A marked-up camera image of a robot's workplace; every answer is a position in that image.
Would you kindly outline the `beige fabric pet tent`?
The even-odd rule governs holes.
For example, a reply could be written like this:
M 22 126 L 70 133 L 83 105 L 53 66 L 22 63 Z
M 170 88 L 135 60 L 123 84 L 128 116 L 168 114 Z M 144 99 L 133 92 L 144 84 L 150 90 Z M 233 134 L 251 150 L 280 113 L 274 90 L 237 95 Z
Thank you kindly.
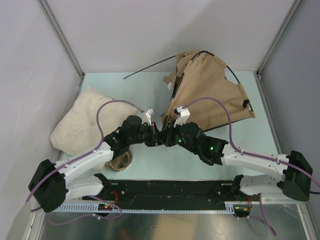
M 178 69 L 182 67 L 185 69 L 179 74 L 183 74 L 180 86 L 161 116 L 164 129 L 176 120 L 174 109 L 183 106 L 190 112 L 187 122 L 196 123 L 204 131 L 255 118 L 243 85 L 229 81 L 227 68 L 223 69 L 215 57 L 202 53 L 191 61 L 191 56 L 187 56 L 178 63 Z M 175 70 L 164 76 L 165 83 L 173 81 Z

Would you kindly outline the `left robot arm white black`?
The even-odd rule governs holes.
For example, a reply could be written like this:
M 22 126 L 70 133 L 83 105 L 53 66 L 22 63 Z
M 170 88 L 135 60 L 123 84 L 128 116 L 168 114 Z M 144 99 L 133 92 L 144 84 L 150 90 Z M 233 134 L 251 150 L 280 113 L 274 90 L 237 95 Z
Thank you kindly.
M 121 126 L 84 153 L 57 162 L 43 160 L 28 185 L 30 194 L 27 199 L 34 197 L 45 213 L 56 210 L 70 199 L 86 196 L 107 199 L 111 187 L 106 184 L 107 179 L 102 174 L 95 174 L 85 180 L 76 180 L 77 177 L 126 153 L 131 145 L 155 147 L 158 144 L 158 132 L 155 122 L 130 115 Z

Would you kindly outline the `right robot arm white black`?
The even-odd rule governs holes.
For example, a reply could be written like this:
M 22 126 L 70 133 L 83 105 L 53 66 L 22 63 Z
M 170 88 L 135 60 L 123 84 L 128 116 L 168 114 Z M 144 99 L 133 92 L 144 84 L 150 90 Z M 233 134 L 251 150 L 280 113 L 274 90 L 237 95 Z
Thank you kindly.
M 258 176 L 234 178 L 231 194 L 238 201 L 247 196 L 278 192 L 296 201 L 310 199 L 313 169 L 298 151 L 290 154 L 249 152 L 226 140 L 207 136 L 194 122 L 167 127 L 158 133 L 158 139 L 166 147 L 179 145 L 209 166 L 235 166 L 259 172 Z

